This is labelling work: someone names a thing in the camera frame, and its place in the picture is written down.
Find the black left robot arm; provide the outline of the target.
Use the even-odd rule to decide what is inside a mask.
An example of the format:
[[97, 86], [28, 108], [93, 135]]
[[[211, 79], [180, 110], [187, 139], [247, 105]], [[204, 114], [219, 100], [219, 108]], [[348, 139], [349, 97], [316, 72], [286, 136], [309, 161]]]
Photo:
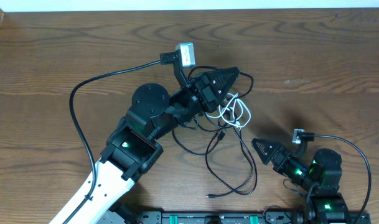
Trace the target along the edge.
[[172, 95], [157, 83], [140, 86], [95, 163], [96, 179], [88, 177], [52, 223], [99, 221], [158, 160], [157, 140], [197, 114], [214, 112], [239, 73], [236, 67], [202, 72]]

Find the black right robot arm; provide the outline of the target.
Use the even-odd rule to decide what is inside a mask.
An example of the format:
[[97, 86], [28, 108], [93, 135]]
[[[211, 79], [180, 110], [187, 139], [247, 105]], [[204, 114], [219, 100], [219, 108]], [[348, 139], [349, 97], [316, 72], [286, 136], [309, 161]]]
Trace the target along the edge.
[[300, 137], [299, 149], [293, 153], [284, 144], [254, 138], [251, 142], [263, 164], [273, 164], [273, 170], [304, 189], [303, 207], [294, 212], [293, 223], [350, 223], [349, 210], [339, 193], [342, 176], [341, 155], [331, 149], [319, 149], [310, 165], [301, 162], [311, 134]]

